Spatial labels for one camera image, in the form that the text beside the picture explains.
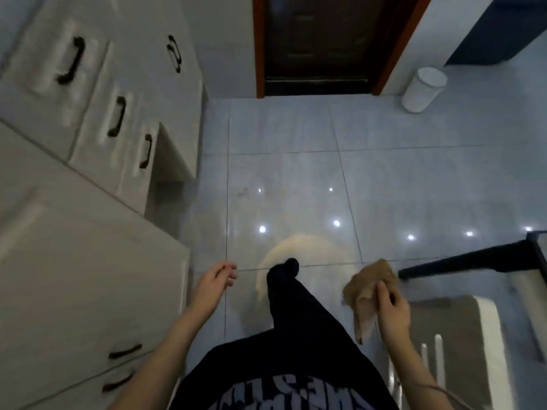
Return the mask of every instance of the hand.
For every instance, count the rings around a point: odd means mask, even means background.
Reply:
[[[387,289],[382,281],[376,284],[378,324],[388,351],[410,340],[410,306],[399,289]]]
[[[234,272],[236,268],[231,262],[219,262],[201,276],[192,292],[188,310],[196,314],[203,323],[217,308],[224,290],[233,286],[234,279],[237,279]]]

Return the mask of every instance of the white trash can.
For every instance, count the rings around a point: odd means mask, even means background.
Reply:
[[[445,88],[448,78],[436,68],[420,68],[403,95],[403,106],[408,112],[418,114],[427,108]]]

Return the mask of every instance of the tile floor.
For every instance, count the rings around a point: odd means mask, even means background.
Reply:
[[[194,279],[224,259],[240,278],[195,340],[187,370],[213,346],[270,328],[265,273],[287,257],[352,334],[341,289],[362,264],[384,257],[399,269],[547,229],[545,69],[547,34],[510,62],[446,68],[446,91],[420,115],[398,98],[366,95],[210,101],[199,181],[170,192],[183,212],[175,233],[193,248]],[[493,299],[514,373],[530,366],[545,375],[506,275],[403,288],[411,300]],[[362,350],[385,362],[377,335]],[[521,406],[534,408],[530,384],[516,385],[526,385]]]

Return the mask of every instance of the person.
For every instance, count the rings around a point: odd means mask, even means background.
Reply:
[[[221,262],[197,283],[190,304],[110,410],[164,410],[197,332],[237,278]],[[172,410],[397,409],[386,384],[342,324],[296,279],[295,259],[267,275],[274,328],[213,348],[174,394]],[[453,410],[414,349],[410,307],[377,285],[379,330],[412,410]]]

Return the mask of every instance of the chair leg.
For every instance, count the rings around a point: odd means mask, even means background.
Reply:
[[[507,273],[537,268],[539,259],[534,243],[521,240],[401,269],[399,278],[407,280],[471,269],[493,269]]]

